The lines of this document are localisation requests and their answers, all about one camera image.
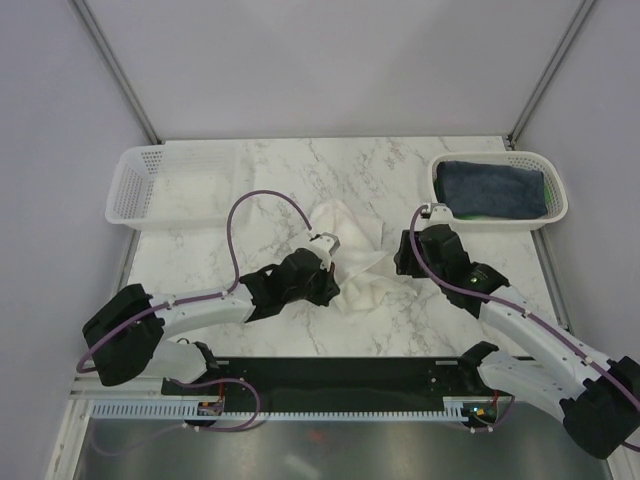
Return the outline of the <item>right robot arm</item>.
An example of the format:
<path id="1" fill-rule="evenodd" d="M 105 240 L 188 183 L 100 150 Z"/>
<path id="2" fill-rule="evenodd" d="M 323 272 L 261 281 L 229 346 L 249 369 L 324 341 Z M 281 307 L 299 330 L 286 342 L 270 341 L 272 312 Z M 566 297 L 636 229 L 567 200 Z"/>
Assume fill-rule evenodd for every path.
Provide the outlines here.
<path id="1" fill-rule="evenodd" d="M 638 362 L 613 360 L 535 312 L 504 275 L 471 261 L 447 225 L 403 231 L 394 263 L 401 276 L 432 280 L 453 306 L 506 335 L 538 363 L 479 343 L 456 372 L 462 390 L 490 388 L 536 407 L 597 459 L 631 445 L 639 428 Z"/>

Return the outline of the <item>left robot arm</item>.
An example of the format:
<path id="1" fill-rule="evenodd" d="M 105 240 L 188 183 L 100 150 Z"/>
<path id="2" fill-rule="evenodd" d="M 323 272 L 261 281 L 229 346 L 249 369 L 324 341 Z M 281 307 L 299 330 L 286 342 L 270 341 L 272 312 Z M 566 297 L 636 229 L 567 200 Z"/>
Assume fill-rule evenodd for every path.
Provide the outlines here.
<path id="1" fill-rule="evenodd" d="M 219 380 L 213 354 L 204 343 L 179 343 L 177 336 L 275 317 L 298 301 L 326 307 L 340 292 L 334 270 L 330 257 L 299 248 L 279 264 L 241 276 L 228 293 L 152 295 L 140 284 L 129 285 L 82 328 L 93 368 L 105 387 L 151 376 L 210 393 Z"/>

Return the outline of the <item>white towel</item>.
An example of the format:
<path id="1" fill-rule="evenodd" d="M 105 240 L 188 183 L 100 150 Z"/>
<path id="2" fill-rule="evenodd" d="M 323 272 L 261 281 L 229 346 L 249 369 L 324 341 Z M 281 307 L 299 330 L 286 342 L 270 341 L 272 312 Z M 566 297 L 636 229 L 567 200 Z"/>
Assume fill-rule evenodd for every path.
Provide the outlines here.
<path id="1" fill-rule="evenodd" d="M 344 202 L 330 199 L 313 210 L 311 224 L 340 242 L 332 259 L 340 289 L 334 301 L 342 313 L 371 311 L 391 297 L 417 295 L 396 275 L 393 254 L 382 247 L 382 220 L 355 214 Z"/>

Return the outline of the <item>dark blue towel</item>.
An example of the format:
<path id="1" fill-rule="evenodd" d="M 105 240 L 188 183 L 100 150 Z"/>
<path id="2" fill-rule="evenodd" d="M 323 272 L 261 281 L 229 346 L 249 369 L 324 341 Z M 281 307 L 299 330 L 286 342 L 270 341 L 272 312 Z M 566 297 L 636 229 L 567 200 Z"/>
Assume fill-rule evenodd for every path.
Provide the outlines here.
<path id="1" fill-rule="evenodd" d="M 436 198 L 456 218 L 532 220 L 548 213 L 540 171 L 448 161 L 436 168 Z"/>

